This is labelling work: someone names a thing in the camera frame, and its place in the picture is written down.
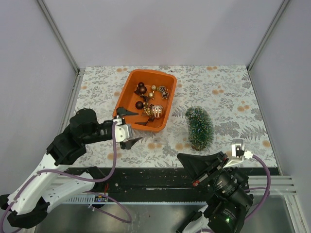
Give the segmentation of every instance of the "gold ornament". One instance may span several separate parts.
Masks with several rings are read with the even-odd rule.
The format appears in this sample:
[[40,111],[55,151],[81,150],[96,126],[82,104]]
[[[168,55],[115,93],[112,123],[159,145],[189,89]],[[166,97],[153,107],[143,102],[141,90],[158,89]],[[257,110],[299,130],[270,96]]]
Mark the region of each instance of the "gold ornament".
[[152,85],[152,86],[151,86],[151,90],[152,90],[153,93],[154,93],[155,91],[157,91],[156,85]]
[[153,115],[155,118],[161,118],[164,116],[164,108],[162,105],[155,105],[151,109],[151,115]]
[[153,92],[150,92],[149,94],[148,94],[148,97],[149,98],[151,98],[151,99],[155,99],[155,95],[154,95],[154,93]]

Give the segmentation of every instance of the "patterned table surface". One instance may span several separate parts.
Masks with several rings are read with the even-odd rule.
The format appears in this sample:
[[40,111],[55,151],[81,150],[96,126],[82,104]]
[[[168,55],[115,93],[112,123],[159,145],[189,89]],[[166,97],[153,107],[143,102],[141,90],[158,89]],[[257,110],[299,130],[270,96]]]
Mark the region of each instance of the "patterned table surface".
[[[234,138],[242,138],[249,150],[268,166],[276,167],[245,66],[86,67],[75,111],[92,108],[99,122],[111,119],[123,85],[134,69],[173,74],[177,87],[166,128],[159,133],[135,130],[135,136],[143,139],[131,150],[121,150],[118,145],[118,167],[182,167],[176,157],[179,152],[208,155],[222,151],[230,155],[230,142]],[[207,110],[215,127],[211,148],[200,152],[189,144],[185,119],[185,111],[195,105]],[[111,167],[112,152],[111,141],[87,145],[87,153],[72,167]],[[260,165],[249,160],[240,166]]]

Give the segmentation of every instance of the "small christmas tree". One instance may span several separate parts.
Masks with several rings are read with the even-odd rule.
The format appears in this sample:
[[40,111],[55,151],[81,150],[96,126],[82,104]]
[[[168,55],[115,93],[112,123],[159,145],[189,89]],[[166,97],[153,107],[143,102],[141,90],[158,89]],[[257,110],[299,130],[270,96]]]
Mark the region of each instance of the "small christmas tree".
[[213,122],[207,111],[194,106],[186,111],[188,120],[189,141],[195,150],[209,148],[214,140]]

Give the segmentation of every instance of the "gray wall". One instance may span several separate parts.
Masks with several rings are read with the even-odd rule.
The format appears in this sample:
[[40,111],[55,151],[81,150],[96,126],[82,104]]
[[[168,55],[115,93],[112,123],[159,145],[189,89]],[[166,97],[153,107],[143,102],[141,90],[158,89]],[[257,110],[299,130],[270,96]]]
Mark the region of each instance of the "gray wall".
[[45,0],[80,67],[248,64],[282,0]]
[[277,156],[311,225],[311,1],[293,0],[251,74]]
[[35,0],[1,1],[0,32],[0,194],[6,194],[56,136],[74,72]]

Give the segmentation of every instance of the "orange tray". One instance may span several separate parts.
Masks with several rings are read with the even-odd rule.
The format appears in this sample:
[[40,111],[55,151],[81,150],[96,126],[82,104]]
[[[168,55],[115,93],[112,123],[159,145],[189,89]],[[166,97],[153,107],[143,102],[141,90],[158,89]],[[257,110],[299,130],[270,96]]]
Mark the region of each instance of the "orange tray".
[[[136,95],[134,91],[136,90],[137,84],[143,82],[147,88],[146,96],[151,92],[151,86],[156,85],[165,86],[169,91],[169,98],[163,100],[161,93],[156,91],[154,100],[149,100],[148,103],[154,105],[160,104],[164,107],[165,116],[160,119],[155,119],[153,122],[148,122],[146,126],[135,124],[135,122],[146,122],[148,120],[147,116],[142,116],[142,109],[137,109],[135,103],[137,101],[143,101],[141,97]],[[119,107],[124,107],[131,112],[138,113],[136,116],[126,116],[125,120],[127,124],[131,124],[132,128],[135,130],[160,132],[166,126],[167,120],[169,118],[171,105],[176,89],[177,79],[171,74],[167,74],[161,71],[150,70],[150,69],[136,69],[133,70],[127,78],[124,88],[120,94],[119,100],[113,111],[113,116],[116,115],[116,109]]]

